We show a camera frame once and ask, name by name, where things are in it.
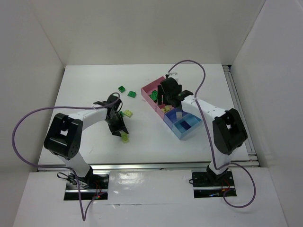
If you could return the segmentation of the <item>light green small lego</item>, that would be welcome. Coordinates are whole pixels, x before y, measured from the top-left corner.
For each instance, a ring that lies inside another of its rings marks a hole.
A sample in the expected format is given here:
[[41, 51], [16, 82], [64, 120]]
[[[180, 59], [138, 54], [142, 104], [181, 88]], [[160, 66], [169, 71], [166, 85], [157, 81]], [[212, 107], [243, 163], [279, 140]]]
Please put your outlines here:
[[163, 107], [163, 108], [161, 109], [161, 111], [162, 111], [163, 113], [167, 113], [167, 112], [170, 111], [172, 108], [173, 108], [172, 106], [166, 105], [165, 107]]

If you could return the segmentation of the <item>purple lego brick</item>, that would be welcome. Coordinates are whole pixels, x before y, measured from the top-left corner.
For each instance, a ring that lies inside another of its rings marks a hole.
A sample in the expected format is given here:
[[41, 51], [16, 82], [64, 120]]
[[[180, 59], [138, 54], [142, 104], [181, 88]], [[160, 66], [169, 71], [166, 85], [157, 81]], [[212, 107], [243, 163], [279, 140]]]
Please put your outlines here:
[[191, 128], [191, 126], [186, 122], [186, 121], [182, 121], [180, 123], [180, 125], [187, 131]]

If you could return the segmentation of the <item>dark green long lego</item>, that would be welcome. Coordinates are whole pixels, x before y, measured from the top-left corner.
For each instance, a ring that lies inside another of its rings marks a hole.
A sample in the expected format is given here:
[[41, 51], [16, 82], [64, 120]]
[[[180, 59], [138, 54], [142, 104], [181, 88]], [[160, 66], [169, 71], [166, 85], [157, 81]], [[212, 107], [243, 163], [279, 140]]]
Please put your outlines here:
[[149, 97], [151, 98], [151, 100], [153, 102], [157, 102], [157, 100], [158, 100], [158, 92], [157, 92], [157, 90], [152, 91], [152, 93], [149, 94]]

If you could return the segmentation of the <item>beige lego brick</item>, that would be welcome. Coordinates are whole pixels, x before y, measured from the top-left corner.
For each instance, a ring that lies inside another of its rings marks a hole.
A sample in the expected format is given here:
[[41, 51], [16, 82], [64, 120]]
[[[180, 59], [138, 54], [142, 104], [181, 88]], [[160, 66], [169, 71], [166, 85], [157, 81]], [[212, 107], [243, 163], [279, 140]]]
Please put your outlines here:
[[182, 112], [176, 112], [176, 118], [181, 119], [182, 118]]

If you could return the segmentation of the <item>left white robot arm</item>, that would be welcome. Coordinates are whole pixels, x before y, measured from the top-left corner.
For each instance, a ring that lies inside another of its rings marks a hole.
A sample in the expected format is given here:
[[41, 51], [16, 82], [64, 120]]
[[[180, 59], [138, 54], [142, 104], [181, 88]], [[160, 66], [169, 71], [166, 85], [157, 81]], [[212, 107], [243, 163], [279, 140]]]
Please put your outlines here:
[[94, 102], [88, 110], [70, 115], [56, 114], [44, 140], [44, 148], [58, 156], [80, 179], [88, 183], [94, 174], [92, 167], [80, 154], [82, 132], [105, 121], [112, 135], [122, 137], [123, 134], [128, 134], [120, 113], [122, 105], [119, 97], [110, 95], [106, 101]]

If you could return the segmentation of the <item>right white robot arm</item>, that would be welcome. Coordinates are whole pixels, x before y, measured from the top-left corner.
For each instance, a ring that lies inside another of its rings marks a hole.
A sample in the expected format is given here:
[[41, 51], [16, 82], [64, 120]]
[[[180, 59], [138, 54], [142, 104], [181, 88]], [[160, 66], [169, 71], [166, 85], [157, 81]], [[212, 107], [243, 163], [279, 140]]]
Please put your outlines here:
[[233, 153], [248, 138], [239, 112], [225, 110], [182, 90], [174, 78], [164, 79], [158, 85], [158, 103], [171, 105], [201, 118], [210, 142], [212, 161], [206, 168], [209, 181], [216, 182], [227, 172]]

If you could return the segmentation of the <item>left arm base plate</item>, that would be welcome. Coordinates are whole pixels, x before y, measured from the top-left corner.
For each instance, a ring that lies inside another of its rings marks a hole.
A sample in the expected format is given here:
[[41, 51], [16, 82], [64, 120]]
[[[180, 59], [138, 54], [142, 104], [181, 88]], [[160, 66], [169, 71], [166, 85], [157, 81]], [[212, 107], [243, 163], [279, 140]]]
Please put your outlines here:
[[[58, 173], [57, 177], [67, 181], [64, 193], [64, 201], [78, 201], [78, 184], [72, 173], [66, 175], [64, 173]], [[96, 200], [108, 199], [108, 183], [109, 174], [98, 175], [97, 180], [94, 180], [92, 184], [88, 185], [80, 181], [80, 193], [81, 199], [89, 201], [96, 197]]]

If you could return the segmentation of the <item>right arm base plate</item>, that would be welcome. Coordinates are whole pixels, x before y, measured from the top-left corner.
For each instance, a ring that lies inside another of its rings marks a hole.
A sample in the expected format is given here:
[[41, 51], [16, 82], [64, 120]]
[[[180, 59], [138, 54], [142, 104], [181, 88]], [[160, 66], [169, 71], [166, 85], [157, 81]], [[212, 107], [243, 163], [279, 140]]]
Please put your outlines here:
[[231, 171], [215, 183], [211, 183], [206, 176], [206, 172], [192, 172], [192, 178], [188, 181], [193, 185], [194, 198], [217, 198], [236, 197], [235, 183]]

